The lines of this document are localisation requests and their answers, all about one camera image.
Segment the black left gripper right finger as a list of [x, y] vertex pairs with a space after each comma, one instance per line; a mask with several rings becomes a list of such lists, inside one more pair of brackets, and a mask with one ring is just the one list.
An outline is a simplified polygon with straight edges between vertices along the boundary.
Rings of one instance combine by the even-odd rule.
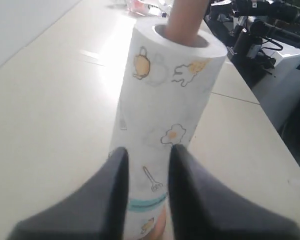
[[176, 240], [300, 240], [294, 221], [225, 186], [182, 144], [170, 151], [168, 195]]

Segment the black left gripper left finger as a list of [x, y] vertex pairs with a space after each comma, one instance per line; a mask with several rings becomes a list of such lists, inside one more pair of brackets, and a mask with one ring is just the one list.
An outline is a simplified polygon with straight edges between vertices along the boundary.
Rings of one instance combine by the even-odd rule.
[[129, 194], [129, 156], [115, 149], [86, 183], [59, 203], [18, 222], [10, 240], [121, 240]]

